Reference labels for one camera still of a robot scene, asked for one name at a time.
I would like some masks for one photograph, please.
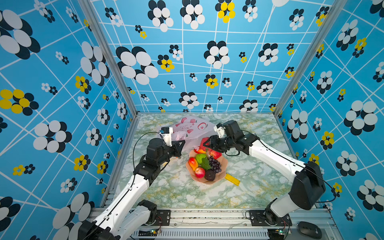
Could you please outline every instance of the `yellow dot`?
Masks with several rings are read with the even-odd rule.
[[[10,109],[11,107],[12,107],[12,103],[8,99],[0,100],[0,108],[2,108],[2,109]]]
[[[232,11],[235,8],[235,4],[233,2],[230,2],[228,4],[228,11]]]
[[[223,17],[223,23],[228,23],[229,22],[229,16],[224,16]]]
[[[0,92],[0,96],[4,99],[11,99],[13,97],[13,94],[8,89],[3,89]]]
[[[18,104],[15,104],[11,107],[11,111],[16,113],[16,114],[19,114],[19,113],[22,113],[23,112],[23,107],[21,107],[20,105]]]
[[[227,8],[228,8],[228,4],[226,2],[223,2],[221,4],[221,10],[225,11],[225,10],[227,10]]]
[[[230,11],[228,14],[229,18],[234,18],[235,15],[236,15],[235,11]]]
[[[23,108],[26,108],[26,107],[29,106],[29,101],[28,101],[27,99],[25,99],[25,98],[22,98],[22,99],[20,99],[19,104],[20,104]]]
[[[13,95],[18,98],[18,99],[22,99],[24,97],[24,92],[20,89],[15,89],[13,91]]]
[[[218,18],[223,18],[224,17],[224,12],[223,11],[218,12],[217,17]]]

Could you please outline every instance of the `green and white marble surface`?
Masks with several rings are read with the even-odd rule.
[[[134,143],[144,133],[157,131],[162,126],[171,126],[185,116],[187,114],[141,115],[132,147],[118,183],[117,194],[125,187],[132,175]],[[291,156],[273,114],[193,114],[193,116],[209,120],[215,124],[236,120],[241,129],[256,133],[270,146]],[[135,148],[135,165],[139,162],[140,157],[146,153],[149,140],[154,137],[155,134],[147,134],[140,139]],[[237,151],[231,150],[228,154],[234,155],[236,153]],[[236,157],[225,157],[228,159],[226,171],[240,180],[239,186],[226,179],[212,185],[194,181],[185,167],[189,155],[184,153],[181,159],[171,158],[168,166],[159,174],[149,189],[141,195],[137,203],[146,199],[156,203],[159,208],[264,208],[274,198],[289,192],[288,180],[261,160],[244,153]]]

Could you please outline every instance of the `computer mouse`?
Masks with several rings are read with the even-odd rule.
[[[310,236],[311,238],[321,239],[322,237],[320,228],[315,224],[311,224],[309,222],[299,222],[298,228],[302,234]]]

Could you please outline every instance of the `blue wall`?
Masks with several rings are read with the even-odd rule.
[[[91,30],[77,1],[0,3],[1,240],[72,240],[100,205],[131,116]]]
[[[383,13],[349,0],[279,115],[298,159],[334,187],[322,200],[336,196],[324,207],[346,240],[384,239]]]
[[[332,3],[92,1],[142,112],[273,111]]]

